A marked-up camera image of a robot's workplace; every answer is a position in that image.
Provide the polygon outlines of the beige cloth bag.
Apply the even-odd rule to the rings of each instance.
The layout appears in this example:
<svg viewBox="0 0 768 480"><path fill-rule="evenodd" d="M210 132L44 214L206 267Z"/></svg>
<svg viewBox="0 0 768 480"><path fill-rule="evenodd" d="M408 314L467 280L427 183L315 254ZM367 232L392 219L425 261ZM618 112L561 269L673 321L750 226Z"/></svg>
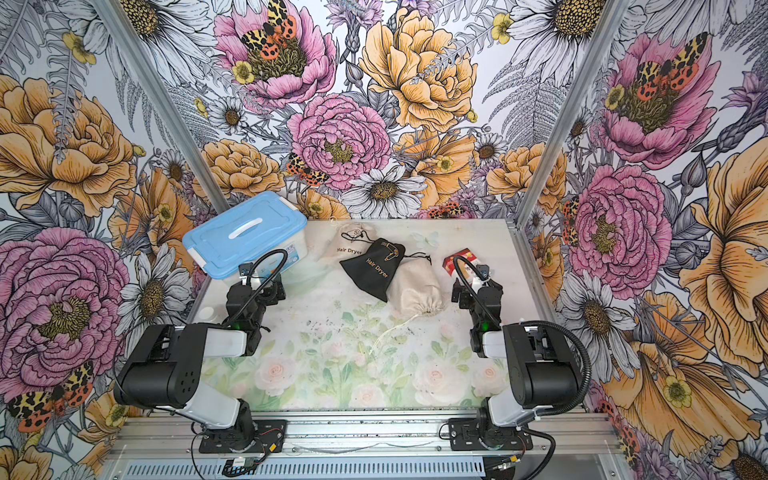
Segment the beige cloth bag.
<svg viewBox="0 0 768 480"><path fill-rule="evenodd" d="M323 264L332 264L364 254L378 238L376 228L368 223L344 223L331 237L320 257Z"/></svg>
<svg viewBox="0 0 768 480"><path fill-rule="evenodd" d="M434 317L445 309L444 294L430 256L409 257L387 291L403 322L381 333L370 349L376 355L384 340L414 320Z"/></svg>

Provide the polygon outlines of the black hair dryer pouch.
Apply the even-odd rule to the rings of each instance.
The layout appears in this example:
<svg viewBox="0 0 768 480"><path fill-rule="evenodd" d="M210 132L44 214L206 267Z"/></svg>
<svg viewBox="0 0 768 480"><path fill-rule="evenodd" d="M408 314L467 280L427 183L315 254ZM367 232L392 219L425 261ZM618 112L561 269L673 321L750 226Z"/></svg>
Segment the black hair dryer pouch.
<svg viewBox="0 0 768 480"><path fill-rule="evenodd" d="M406 253L402 244L378 238L357 257L340 261L340 265L361 291L387 303L387 290L404 259L431 260L426 252Z"/></svg>

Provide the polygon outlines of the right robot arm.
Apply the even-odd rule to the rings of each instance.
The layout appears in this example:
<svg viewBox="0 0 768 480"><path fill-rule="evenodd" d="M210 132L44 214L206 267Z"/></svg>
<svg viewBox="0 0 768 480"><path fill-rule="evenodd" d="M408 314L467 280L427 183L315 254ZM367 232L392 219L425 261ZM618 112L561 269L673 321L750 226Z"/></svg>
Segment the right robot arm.
<svg viewBox="0 0 768 480"><path fill-rule="evenodd" d="M507 374L502 390L482 394L475 419L451 419L448 435L454 451L524 451L533 446L527 427L533 421L573 409L585 396L588 381L574 353L589 356L575 336L547 321L502 324L503 288L493 280L475 290L461 279L454 282L451 301L469 312L470 348L478 357L501 360Z"/></svg>

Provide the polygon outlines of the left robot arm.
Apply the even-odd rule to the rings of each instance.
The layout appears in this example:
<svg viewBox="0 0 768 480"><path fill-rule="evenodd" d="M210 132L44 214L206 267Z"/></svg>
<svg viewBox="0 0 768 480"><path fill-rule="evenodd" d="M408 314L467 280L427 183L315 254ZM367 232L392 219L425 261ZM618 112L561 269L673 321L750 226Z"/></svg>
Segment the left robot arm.
<svg viewBox="0 0 768 480"><path fill-rule="evenodd" d="M117 376L117 402L175 412L201 425L201 454L264 458L280 452L284 421L255 421L246 400L223 394L201 375L206 359L253 356L266 329L266 309L285 298L279 276L256 290L237 283L227 294L229 316L221 324L148 327Z"/></svg>

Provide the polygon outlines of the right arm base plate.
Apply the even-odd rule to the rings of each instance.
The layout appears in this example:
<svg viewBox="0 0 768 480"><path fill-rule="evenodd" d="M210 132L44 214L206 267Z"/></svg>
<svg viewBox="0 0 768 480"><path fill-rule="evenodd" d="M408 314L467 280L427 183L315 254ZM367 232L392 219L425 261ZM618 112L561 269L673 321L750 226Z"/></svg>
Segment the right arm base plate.
<svg viewBox="0 0 768 480"><path fill-rule="evenodd" d="M527 451L533 448L530 435L513 427L498 427L479 418L452 418L448 439L453 451Z"/></svg>

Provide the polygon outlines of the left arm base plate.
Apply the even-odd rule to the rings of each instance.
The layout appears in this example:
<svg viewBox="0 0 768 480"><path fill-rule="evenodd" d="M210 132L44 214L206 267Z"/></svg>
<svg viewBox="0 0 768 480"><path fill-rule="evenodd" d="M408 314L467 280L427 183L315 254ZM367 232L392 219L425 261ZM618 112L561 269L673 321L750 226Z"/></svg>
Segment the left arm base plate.
<svg viewBox="0 0 768 480"><path fill-rule="evenodd" d="M288 422L253 420L225 430L206 430L200 441L202 454L272 454L282 451Z"/></svg>

